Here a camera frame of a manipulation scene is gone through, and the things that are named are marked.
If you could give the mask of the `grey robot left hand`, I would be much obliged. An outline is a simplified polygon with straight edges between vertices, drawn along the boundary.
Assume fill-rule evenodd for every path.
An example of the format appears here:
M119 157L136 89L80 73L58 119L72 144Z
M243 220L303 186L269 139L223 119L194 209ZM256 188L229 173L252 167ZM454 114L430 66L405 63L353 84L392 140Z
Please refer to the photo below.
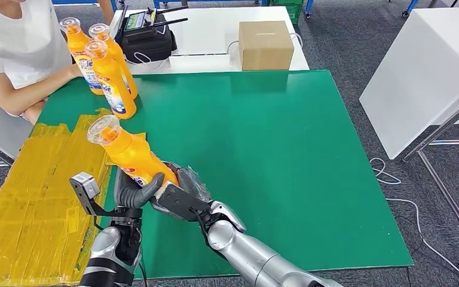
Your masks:
M164 173L157 173L152 181L141 187L129 175L123 171L117 173L117 190L114 192L114 201L117 206L139 209L147 203L158 211L166 211L157 204L154 194L161 188L164 181Z

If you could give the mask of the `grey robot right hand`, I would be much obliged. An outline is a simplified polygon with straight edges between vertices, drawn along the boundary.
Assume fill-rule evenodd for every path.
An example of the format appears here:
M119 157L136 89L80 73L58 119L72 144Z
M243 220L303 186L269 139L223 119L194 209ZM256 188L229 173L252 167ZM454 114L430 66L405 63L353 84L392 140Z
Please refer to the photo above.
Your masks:
M163 163L173 171L173 173L177 177L180 188L183 189L186 193L196 197L197 199L205 203L210 203L212 201L210 192L207 189L206 184L201 181L198 173L195 172L190 166L181 167L180 165L169 161L164 161ZM189 215L188 219L185 219L184 217L174 213L168 208L161 206L157 203L156 196L152 196L149 199L149 202L151 206L159 212L168 214L179 220L185 220L188 222L195 221L193 214Z

